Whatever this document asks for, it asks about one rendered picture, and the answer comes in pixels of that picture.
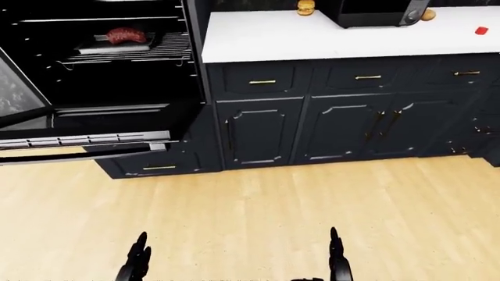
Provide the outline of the black microwave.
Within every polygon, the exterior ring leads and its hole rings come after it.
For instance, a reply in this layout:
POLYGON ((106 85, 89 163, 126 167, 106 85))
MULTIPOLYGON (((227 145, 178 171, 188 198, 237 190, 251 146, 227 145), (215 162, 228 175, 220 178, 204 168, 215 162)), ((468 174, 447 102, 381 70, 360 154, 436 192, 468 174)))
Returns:
POLYGON ((340 27, 405 27, 420 21, 430 0, 335 0, 331 19, 340 27))

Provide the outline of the white countertop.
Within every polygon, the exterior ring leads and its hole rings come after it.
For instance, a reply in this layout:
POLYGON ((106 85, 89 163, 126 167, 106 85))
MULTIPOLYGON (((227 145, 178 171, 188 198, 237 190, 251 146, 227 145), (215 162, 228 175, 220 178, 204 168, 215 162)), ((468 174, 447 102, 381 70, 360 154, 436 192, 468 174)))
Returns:
POLYGON ((401 55, 500 53, 500 6, 436 8, 409 27, 344 29, 319 11, 214 12, 202 61, 263 62, 401 55), (487 27, 484 35, 475 34, 487 27))

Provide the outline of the burger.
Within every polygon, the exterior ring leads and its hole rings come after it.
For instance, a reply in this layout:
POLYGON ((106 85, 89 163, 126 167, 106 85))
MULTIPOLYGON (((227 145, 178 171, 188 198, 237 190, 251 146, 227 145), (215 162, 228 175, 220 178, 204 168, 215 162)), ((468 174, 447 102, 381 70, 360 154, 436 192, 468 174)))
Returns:
POLYGON ((311 16, 315 12, 316 3, 314 0, 298 0, 297 14, 300 16, 311 16))

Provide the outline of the black built-in oven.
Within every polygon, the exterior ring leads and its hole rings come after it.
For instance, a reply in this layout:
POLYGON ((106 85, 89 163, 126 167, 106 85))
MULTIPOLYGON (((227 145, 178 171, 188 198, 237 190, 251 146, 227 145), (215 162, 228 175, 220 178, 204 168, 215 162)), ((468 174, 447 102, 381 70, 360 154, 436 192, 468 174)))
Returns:
POLYGON ((0 140, 177 139, 205 104, 188 0, 0 0, 0 140))

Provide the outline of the raw red meat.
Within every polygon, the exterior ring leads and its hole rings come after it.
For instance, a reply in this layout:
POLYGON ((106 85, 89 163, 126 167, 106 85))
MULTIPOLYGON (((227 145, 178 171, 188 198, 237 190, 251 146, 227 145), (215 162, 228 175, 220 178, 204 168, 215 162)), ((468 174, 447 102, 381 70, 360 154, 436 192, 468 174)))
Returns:
POLYGON ((129 41, 143 44, 147 41, 144 32, 131 27, 118 27, 108 32, 105 36, 111 44, 122 44, 129 41))

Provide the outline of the dark blue cabinet unit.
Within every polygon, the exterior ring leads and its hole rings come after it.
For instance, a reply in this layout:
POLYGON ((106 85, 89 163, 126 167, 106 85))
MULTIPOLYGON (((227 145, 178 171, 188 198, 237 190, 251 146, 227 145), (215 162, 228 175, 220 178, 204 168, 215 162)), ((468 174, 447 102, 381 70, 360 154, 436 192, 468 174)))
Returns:
POLYGON ((167 151, 98 161, 111 178, 385 158, 497 159, 500 54, 220 62, 206 69, 212 104, 184 139, 167 151), (355 80, 376 75, 382 78, 355 80), (259 80, 277 82, 248 84, 259 80), (400 109, 398 121, 381 137, 400 109), (382 111, 384 118, 366 141, 370 122, 382 111), (235 155, 227 143, 229 116, 237 117, 235 155), (177 167, 143 170, 162 165, 177 167))

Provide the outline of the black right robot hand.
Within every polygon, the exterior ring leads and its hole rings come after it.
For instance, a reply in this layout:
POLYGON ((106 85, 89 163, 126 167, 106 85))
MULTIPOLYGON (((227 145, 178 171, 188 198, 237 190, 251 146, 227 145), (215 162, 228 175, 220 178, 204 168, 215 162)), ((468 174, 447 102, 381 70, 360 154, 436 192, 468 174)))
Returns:
POLYGON ((349 261, 344 257, 344 246, 337 230, 330 229, 329 245, 330 281, 353 281, 349 261))

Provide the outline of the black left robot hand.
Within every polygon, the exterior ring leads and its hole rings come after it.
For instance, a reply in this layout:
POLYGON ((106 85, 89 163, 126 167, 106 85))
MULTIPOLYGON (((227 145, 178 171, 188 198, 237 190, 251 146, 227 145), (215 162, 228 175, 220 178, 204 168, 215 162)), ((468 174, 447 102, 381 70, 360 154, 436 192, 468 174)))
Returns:
POLYGON ((143 281, 149 269, 152 249, 146 246, 148 235, 144 231, 131 246, 127 260, 114 281, 143 281))

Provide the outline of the grey baking tray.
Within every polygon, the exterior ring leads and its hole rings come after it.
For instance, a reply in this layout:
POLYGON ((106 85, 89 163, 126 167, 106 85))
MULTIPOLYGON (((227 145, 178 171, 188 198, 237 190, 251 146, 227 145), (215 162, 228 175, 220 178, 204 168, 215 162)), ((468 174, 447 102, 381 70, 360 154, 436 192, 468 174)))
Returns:
POLYGON ((81 55, 100 55, 105 53, 123 53, 135 51, 149 51, 154 44, 156 34, 147 33, 145 43, 125 41, 120 44, 112 44, 105 35, 95 35, 93 39, 83 41, 75 47, 81 55))

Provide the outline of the black oven door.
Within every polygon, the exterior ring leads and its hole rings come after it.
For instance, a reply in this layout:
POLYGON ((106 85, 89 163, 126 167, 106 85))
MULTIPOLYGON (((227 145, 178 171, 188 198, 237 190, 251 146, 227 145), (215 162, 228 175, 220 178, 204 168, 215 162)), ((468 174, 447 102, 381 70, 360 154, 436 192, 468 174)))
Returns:
POLYGON ((165 151, 186 105, 61 108, 0 48, 0 165, 96 160, 165 151))

